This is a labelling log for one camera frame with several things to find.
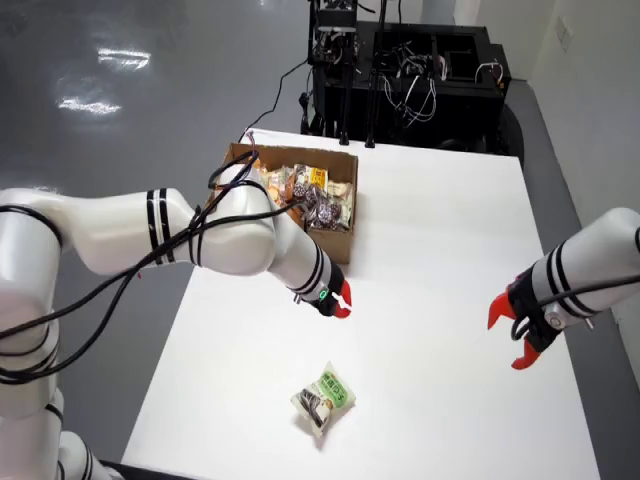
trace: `packaged food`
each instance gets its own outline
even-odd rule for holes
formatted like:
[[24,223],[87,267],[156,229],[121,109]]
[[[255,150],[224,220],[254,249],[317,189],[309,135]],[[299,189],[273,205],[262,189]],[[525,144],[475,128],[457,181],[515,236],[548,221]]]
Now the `packaged food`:
[[285,168],[286,167],[282,167],[263,175],[263,183],[267,188],[267,192],[269,192],[269,196],[279,207],[285,204],[283,199],[287,175]]
[[353,186],[350,183],[338,183],[329,181],[329,201],[336,205],[335,211],[340,210],[338,225],[349,229],[351,213],[353,210]]
[[331,362],[320,378],[291,397],[291,403],[311,424],[316,437],[321,437],[334,411],[353,406],[356,397],[338,376]]
[[293,168],[291,167],[282,167],[286,172],[286,184],[284,188],[284,195],[282,198],[285,202],[290,203],[293,201],[293,187],[296,183],[296,177],[293,174]]
[[329,185],[329,173],[323,168],[297,164],[293,167],[295,185],[315,185],[325,194]]

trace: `black stripe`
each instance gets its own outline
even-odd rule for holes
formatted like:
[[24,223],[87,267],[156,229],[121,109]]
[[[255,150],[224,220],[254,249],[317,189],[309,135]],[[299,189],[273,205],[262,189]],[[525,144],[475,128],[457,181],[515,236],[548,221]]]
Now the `black stripe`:
[[309,288],[307,288],[306,290],[301,291],[298,295],[307,295],[308,293],[313,292],[313,289],[318,286],[318,283],[320,282],[320,279],[322,278],[322,273],[323,272],[324,272],[324,252],[322,250],[320,250],[320,268],[318,269],[318,275],[316,276],[315,280],[313,282],[311,282],[311,285],[309,285]]
[[[169,230],[169,215],[167,215],[167,189],[160,189],[160,221],[162,222],[162,238],[166,242],[171,238],[171,231]],[[176,261],[173,256],[173,249],[167,252],[167,260],[169,263]]]
[[[156,232],[156,214],[153,205],[153,190],[147,192],[147,224],[149,225],[149,240],[151,250],[158,248],[158,232]],[[156,264],[162,265],[162,258],[156,258]]]
[[58,407],[56,407],[54,404],[52,403],[48,403],[46,407],[44,407],[44,409],[47,412],[51,412],[53,413],[56,417],[58,417],[58,420],[60,420],[60,423],[62,423],[62,419],[64,418],[62,416],[62,412],[60,410],[58,410]]
[[91,477],[93,477],[93,455],[89,447],[87,447],[87,452],[89,453],[89,475],[87,476],[87,480],[91,480]]
[[313,266],[313,271],[311,272],[311,276],[306,282],[304,282],[304,285],[298,288],[291,289],[295,293],[300,293],[305,288],[307,288],[311,284],[311,282],[313,282],[313,278],[316,276],[316,273],[318,272],[318,266],[320,265],[320,257],[322,256],[322,252],[320,251],[320,247],[318,247],[317,243],[314,242],[314,245],[316,247],[316,264]]
[[89,473],[89,458],[91,458],[91,453],[89,453],[89,447],[87,447],[86,443],[84,443],[84,451],[87,452],[87,460],[84,462],[84,473],[82,474],[82,480],[87,480],[87,473]]
[[42,341],[38,344],[37,347],[32,348],[31,350],[28,350],[26,352],[16,352],[16,353],[3,353],[0,352],[0,357],[26,357],[27,355],[31,355],[33,352],[35,352],[36,350],[40,350],[40,348],[42,347],[42,345],[44,345],[44,342],[47,341],[47,338],[49,337],[49,325],[47,325],[47,330],[45,331],[44,334],[44,338],[42,339]]
[[38,212],[37,210],[34,210],[33,208],[25,207],[24,205],[0,206],[0,213],[5,213],[5,212],[21,213],[23,215],[27,215],[28,217],[35,218],[36,220],[39,220],[40,222],[44,223],[49,228],[49,230],[53,232],[53,234],[58,239],[58,243],[62,247],[62,233],[60,233],[60,230],[58,230],[58,227],[56,226],[56,224],[53,223],[51,220],[49,220],[47,217],[45,217],[43,214]]
[[[569,290],[571,290],[571,287],[569,286],[569,282],[567,281],[567,276],[564,274],[564,267],[562,266],[562,257],[561,257],[562,248],[564,247],[564,244],[565,242],[562,242],[556,252],[556,269],[558,270],[558,277],[560,277],[560,283],[562,283],[562,288],[564,288],[565,292],[568,292]],[[595,310],[592,310],[589,307],[587,307],[584,303],[582,303],[576,295],[571,295],[568,298],[573,302],[573,304],[576,307],[578,307],[583,312],[586,312],[589,315],[595,315],[596,313],[598,313]]]
[[[557,295],[558,293],[560,293],[560,290],[558,290],[558,287],[556,286],[555,279],[553,278],[553,268],[551,266],[552,265],[551,264],[551,258],[553,257],[553,254],[557,250],[558,250],[557,248],[555,250],[553,250],[549,254],[549,256],[547,257],[547,280],[549,281],[549,287],[551,287],[551,293],[553,293],[554,295]],[[569,315],[572,315],[572,316],[578,317],[578,318],[585,318],[584,315],[580,315],[578,312],[573,310],[573,308],[571,308],[569,305],[567,305],[567,302],[565,302],[564,299],[558,300],[558,303],[560,304],[560,306],[562,308],[564,308],[566,310],[566,312]]]
[[35,365],[31,365],[30,367],[27,368],[23,368],[21,370],[12,370],[11,373],[15,373],[18,374],[18,377],[20,376],[19,374],[21,373],[33,373],[35,371],[38,370],[43,370],[47,367],[50,367],[53,362],[56,361],[56,356],[58,355],[58,345],[56,344],[56,346],[53,348],[53,350],[51,350],[51,352],[49,353],[49,355],[47,355],[46,357],[44,357],[42,360],[40,360],[38,363],[36,363]]
[[58,344],[56,344],[49,355],[47,355],[42,361],[38,362],[37,364],[32,365],[29,368],[24,368],[22,370],[12,370],[4,375],[0,375],[0,377],[2,378],[2,380],[0,380],[0,383],[5,385],[24,385],[25,377],[21,374],[30,374],[51,367],[55,363],[57,355]]

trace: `cardboard box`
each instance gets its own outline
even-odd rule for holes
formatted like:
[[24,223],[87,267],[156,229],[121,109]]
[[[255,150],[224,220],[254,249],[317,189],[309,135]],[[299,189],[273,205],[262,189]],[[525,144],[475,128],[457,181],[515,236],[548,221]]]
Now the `cardboard box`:
[[[297,163],[310,167],[324,168],[329,172],[329,180],[349,182],[353,185],[353,210],[350,228],[347,232],[336,232],[312,228],[309,235],[336,263],[348,264],[351,260],[351,244],[356,227],[356,208],[358,193],[358,157],[343,152],[331,152],[298,147],[274,147],[257,145],[260,152],[260,164],[268,170],[282,166],[293,167]],[[251,150],[251,145],[232,143],[229,146],[224,163]]]

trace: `snack package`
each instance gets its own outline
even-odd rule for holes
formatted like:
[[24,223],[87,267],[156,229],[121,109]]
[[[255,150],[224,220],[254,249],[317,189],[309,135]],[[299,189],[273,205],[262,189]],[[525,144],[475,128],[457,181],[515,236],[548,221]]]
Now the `snack package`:
[[334,410],[350,408],[355,401],[355,395],[338,377],[331,362],[318,380],[291,397],[291,403],[311,423],[316,437],[322,436]]
[[271,199],[279,207],[284,206],[288,201],[287,188],[290,183],[289,179],[292,176],[293,169],[291,167],[282,167],[271,172],[263,174],[263,183],[269,192]]
[[293,167],[295,185],[315,185],[325,194],[329,184],[329,173],[322,168],[297,164]]
[[340,209],[337,224],[348,230],[353,211],[353,186],[350,183],[329,181],[328,194],[330,203],[339,206],[334,207],[336,211],[338,208]]
[[280,169],[280,198],[285,203],[293,200],[293,184],[295,177],[293,176],[293,168],[282,167]]
[[324,230],[337,230],[342,207],[332,203],[328,198],[322,198],[309,215],[311,226]]

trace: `green label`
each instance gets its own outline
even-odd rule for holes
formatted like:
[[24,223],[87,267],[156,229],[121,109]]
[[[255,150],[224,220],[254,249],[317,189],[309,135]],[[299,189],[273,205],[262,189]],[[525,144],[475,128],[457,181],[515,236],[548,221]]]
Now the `green label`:
[[324,372],[320,377],[320,389],[333,401],[336,408],[342,408],[347,403],[347,391],[340,382],[329,372]]

